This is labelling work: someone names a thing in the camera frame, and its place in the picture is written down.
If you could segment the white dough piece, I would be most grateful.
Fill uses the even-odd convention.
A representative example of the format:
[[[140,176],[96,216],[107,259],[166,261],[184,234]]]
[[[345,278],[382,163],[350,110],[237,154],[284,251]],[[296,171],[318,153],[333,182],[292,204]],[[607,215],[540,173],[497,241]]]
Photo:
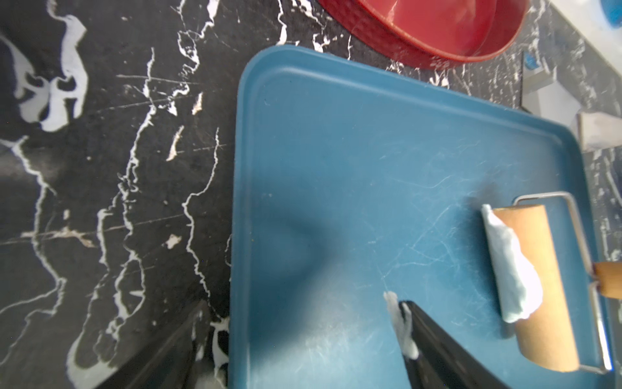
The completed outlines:
[[[534,265],[523,254],[518,235],[495,214],[490,205],[481,207],[489,254],[497,283],[502,320],[514,324],[529,319],[543,303],[544,289]],[[416,360],[420,351],[411,333],[411,309],[396,293],[383,293],[402,355]]]

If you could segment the blue rectangular tray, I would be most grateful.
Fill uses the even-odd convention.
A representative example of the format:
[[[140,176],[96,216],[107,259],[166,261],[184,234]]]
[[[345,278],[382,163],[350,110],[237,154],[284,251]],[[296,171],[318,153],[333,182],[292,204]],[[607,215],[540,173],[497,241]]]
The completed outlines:
[[[503,327],[480,208],[567,191],[558,124],[291,45],[237,95],[228,385],[407,388],[383,297],[414,301],[513,388],[612,388],[528,361]]]

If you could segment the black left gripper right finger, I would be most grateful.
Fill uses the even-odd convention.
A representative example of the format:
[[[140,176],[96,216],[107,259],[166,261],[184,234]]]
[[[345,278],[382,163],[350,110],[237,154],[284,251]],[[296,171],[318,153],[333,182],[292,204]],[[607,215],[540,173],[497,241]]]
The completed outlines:
[[[413,388],[507,388],[416,303],[399,303],[399,344]]]

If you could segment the round red tray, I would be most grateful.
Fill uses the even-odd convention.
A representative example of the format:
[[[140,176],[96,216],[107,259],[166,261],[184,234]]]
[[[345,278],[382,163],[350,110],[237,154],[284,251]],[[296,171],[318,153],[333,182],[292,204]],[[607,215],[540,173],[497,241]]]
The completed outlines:
[[[526,0],[322,0],[351,35],[410,67],[445,70],[493,59],[511,47]]]

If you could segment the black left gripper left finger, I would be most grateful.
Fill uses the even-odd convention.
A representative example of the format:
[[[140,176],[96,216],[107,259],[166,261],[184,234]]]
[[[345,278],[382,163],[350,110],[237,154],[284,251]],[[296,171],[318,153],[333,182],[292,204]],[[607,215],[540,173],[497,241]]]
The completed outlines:
[[[207,302],[197,301],[98,387],[197,387],[210,322]]]

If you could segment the wooden dough roller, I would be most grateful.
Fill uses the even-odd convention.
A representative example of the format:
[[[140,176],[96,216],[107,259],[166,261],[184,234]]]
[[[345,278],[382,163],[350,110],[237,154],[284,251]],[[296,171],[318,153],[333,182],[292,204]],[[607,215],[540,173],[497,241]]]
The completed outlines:
[[[599,366],[581,364],[571,324],[557,253],[543,199],[565,201],[576,236],[579,254],[591,282],[588,294],[599,342]],[[607,374],[613,369],[602,298],[621,298],[621,264],[595,262],[587,244],[578,203],[564,191],[518,196],[510,207],[493,208],[495,214],[518,235],[521,250],[534,265],[544,289],[544,300],[529,319],[518,320],[515,328],[518,348],[529,361],[562,373],[586,371]]]

